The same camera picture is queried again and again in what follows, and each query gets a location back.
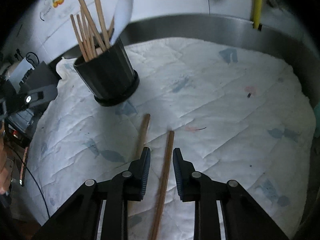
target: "fruit sticker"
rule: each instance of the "fruit sticker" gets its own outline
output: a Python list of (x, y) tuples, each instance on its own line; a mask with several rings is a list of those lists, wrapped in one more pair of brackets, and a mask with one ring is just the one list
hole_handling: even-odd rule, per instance
[(63, 4), (64, 0), (52, 0), (52, 5), (54, 8), (57, 8), (58, 5)]

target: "quilted mat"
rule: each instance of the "quilted mat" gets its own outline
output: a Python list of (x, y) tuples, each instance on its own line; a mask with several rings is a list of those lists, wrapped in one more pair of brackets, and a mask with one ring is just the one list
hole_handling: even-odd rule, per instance
[[(236, 179), (292, 236), (306, 200), (315, 117), (292, 67), (260, 52), (167, 38), (126, 47), (140, 76), (124, 103), (102, 107), (62, 59), (58, 96), (40, 119), (28, 165), (53, 214), (87, 179), (104, 181), (132, 161), (151, 114), (146, 195), (129, 210), (129, 239), (147, 239), (155, 214), (167, 132), (185, 160), (211, 179)], [(29, 174), (26, 187), (46, 220)], [(180, 201), (171, 163), (159, 240), (193, 239), (194, 203)]]

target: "person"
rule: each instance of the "person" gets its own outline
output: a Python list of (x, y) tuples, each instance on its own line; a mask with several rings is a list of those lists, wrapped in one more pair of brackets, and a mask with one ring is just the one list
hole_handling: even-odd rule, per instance
[(5, 167), (7, 155), (10, 152), (9, 147), (4, 145), (3, 137), (0, 135), (0, 194), (3, 195), (11, 183), (11, 176)]

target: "black container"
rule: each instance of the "black container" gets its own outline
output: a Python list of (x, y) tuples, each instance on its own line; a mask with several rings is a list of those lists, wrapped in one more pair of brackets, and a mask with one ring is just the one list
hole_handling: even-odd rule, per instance
[(127, 100), (139, 85), (139, 76), (120, 39), (89, 62), (85, 62), (83, 56), (79, 57), (74, 67), (102, 106), (115, 106)]

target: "yellow handle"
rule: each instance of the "yellow handle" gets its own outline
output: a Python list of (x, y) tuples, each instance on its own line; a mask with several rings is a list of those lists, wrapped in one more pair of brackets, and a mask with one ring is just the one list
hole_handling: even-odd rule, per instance
[(254, 1), (254, 13), (253, 13), (253, 28), (258, 29), (260, 24), (262, 0)]

